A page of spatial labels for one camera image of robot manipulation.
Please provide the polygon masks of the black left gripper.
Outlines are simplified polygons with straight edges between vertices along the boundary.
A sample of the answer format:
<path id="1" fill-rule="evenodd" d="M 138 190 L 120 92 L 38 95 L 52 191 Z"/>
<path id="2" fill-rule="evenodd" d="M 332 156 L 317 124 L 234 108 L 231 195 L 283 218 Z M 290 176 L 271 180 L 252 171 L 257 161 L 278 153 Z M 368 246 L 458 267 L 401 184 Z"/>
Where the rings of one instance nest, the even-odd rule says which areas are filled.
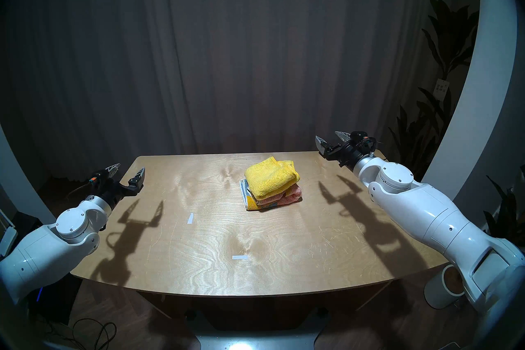
<path id="1" fill-rule="evenodd" d="M 113 179 L 118 172 L 120 163 L 111 165 L 103 170 L 103 173 L 94 173 L 91 177 L 91 194 L 101 198 L 110 209 L 125 197 L 138 194 L 144 184 L 145 167 L 139 170 L 134 177 L 128 181 L 128 189 Z"/>

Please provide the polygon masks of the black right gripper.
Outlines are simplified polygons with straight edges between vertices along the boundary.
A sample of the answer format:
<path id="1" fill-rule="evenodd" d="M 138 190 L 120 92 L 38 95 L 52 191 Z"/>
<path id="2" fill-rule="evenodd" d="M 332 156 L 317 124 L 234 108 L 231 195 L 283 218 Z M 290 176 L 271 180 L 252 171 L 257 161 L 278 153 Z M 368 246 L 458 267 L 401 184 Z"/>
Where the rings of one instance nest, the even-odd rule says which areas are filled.
<path id="1" fill-rule="evenodd" d="M 319 136 L 315 136 L 315 143 L 319 154 L 324 157 L 326 153 L 327 161 L 335 161 L 339 167 L 347 166 L 355 168 L 356 164 L 371 153 L 371 137 L 364 137 L 360 140 L 351 139 L 351 134 L 342 131 L 335 131 L 335 135 L 344 144 L 327 147 L 327 143 Z"/>

